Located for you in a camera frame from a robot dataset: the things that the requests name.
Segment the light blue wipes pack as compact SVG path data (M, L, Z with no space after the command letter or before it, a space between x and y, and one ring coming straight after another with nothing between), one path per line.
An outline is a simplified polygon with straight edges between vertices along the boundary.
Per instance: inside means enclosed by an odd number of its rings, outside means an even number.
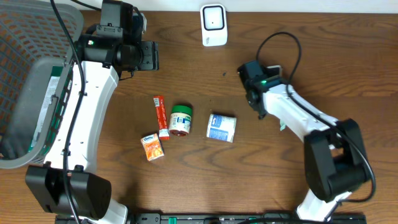
M286 128L286 124L280 120L280 131L283 131Z

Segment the orange tissue packet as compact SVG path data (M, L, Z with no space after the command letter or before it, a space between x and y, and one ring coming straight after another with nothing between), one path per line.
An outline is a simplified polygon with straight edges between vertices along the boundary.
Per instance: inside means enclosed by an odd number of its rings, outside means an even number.
M145 150L148 161L153 161L164 156L164 151L157 133L142 138L141 144Z

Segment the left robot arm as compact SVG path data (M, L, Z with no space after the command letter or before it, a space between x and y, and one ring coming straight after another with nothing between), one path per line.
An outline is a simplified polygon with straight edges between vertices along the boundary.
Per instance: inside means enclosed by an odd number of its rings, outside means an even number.
M57 223L132 223L127 206L111 197L110 181L96 174L97 150L110 98L123 72L159 69L158 45L144 41L146 18L123 1L103 1L99 24L70 41L61 94L45 131L41 166L25 182Z

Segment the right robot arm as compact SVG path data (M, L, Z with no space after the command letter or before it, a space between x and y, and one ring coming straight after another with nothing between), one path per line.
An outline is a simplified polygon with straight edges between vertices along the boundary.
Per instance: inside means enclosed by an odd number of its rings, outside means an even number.
M237 72L259 119L279 118L303 142L309 191L296 209L299 219L330 221L355 190L375 181L357 122L340 121L305 101L281 77L279 65L264 67L253 60Z

